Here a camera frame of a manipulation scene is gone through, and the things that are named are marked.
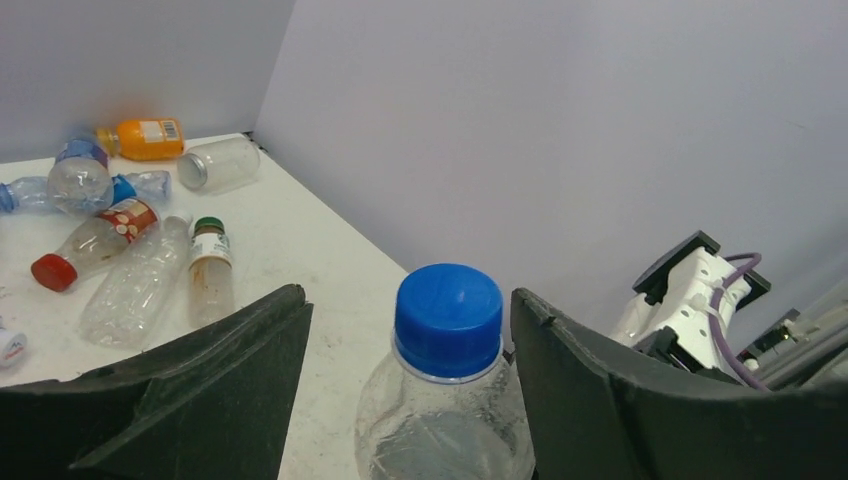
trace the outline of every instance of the white bottle cap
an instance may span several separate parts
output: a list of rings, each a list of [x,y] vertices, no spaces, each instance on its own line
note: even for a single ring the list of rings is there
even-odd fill
[[[26,335],[0,328],[0,367],[11,367],[23,358]]]
[[[194,220],[194,215],[192,215],[191,212],[182,209],[174,210],[174,212],[168,216],[179,218],[180,220],[186,222],[189,227],[191,226],[192,220]]]

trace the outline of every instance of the cable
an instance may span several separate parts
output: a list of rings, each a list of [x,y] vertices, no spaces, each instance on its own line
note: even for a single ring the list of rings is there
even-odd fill
[[[731,255],[729,257],[725,257],[724,259],[728,262],[733,262],[736,260],[747,260],[748,263],[742,265],[737,268],[733,273],[731,273],[724,281],[721,283],[723,288],[716,288],[713,292],[713,296],[710,299],[710,307],[714,311],[719,311],[719,307],[721,306],[721,298],[724,296],[724,292],[731,285],[736,283],[736,280],[739,280],[746,273],[750,272],[760,263],[763,256],[759,253],[741,253],[738,255]],[[718,347],[718,351],[721,353],[721,356],[724,357],[724,360],[730,365],[730,368],[739,375],[739,378],[742,379],[743,382],[747,383],[748,386],[752,388],[756,388],[757,390],[762,390],[764,392],[768,392],[769,389],[760,382],[754,374],[748,370],[745,365],[742,364],[739,360],[736,359],[736,356],[733,355],[733,351],[730,349],[730,345],[727,344],[727,340],[725,340],[724,335],[721,333],[721,324],[718,321],[718,317],[713,313],[708,313],[710,320],[710,333],[713,337],[713,342],[716,347]]]

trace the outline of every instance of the white table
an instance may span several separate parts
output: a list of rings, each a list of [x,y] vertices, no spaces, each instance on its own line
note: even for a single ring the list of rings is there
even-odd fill
[[[187,146],[232,136],[189,141]],[[40,159],[0,165],[0,182],[46,175],[51,164],[52,159]],[[263,154],[259,181],[220,196],[186,190],[177,181],[173,162],[117,159],[111,168],[113,173],[168,170],[174,176],[171,208],[186,209],[195,219],[214,215],[223,220],[235,256],[239,306],[288,283],[303,285],[315,312],[280,478],[356,479],[356,404],[362,384],[389,350],[394,295],[403,269],[267,155]],[[31,263],[55,250],[78,224],[62,215],[0,216],[2,325],[29,337],[26,358],[11,369],[0,369],[0,386],[71,380],[139,353],[90,345],[74,331],[105,274],[63,294],[40,286],[30,274]],[[186,276],[150,346],[191,331],[187,286]]]

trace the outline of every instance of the plastic bottle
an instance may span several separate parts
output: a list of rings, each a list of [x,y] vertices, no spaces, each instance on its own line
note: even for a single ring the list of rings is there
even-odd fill
[[[9,184],[0,183],[0,213],[58,212],[47,198],[47,177],[22,177]]]
[[[359,400],[360,478],[531,477],[518,375],[501,354],[502,310],[495,282],[473,268],[438,264],[406,277],[392,352]]]
[[[112,177],[113,204],[130,197],[161,205],[171,198],[171,174],[164,170],[128,173]],[[47,177],[23,177],[0,183],[0,213],[59,212],[47,199]]]
[[[0,368],[18,363],[26,350],[26,335],[0,327]]]
[[[100,146],[85,138],[65,144],[47,175],[47,197],[59,210],[91,216],[112,205],[112,177],[108,157]]]
[[[84,339],[119,348],[144,346],[185,268],[190,226],[191,214],[175,213],[127,248],[82,313]]]
[[[194,225],[189,255],[189,321],[195,328],[232,314],[233,267],[230,240],[224,224],[215,217],[203,217]]]
[[[128,120],[114,129],[98,128],[95,134],[109,155],[139,162],[170,160],[185,148],[183,131],[175,118]]]
[[[247,138],[231,138],[192,147],[177,159],[180,183],[189,190],[221,193],[256,178],[259,149]]]
[[[55,253],[36,260],[32,276],[50,290],[63,292],[114,261],[157,219],[147,203],[128,198],[86,220]]]

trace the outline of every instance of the gray wall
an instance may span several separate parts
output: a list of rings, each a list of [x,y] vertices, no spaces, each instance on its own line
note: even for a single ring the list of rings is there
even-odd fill
[[[0,162],[136,116],[176,116],[192,137],[253,128],[293,5],[3,0]]]
[[[605,332],[694,230],[759,250],[742,346],[848,272],[846,12],[304,0],[257,136],[405,268],[471,263]]]

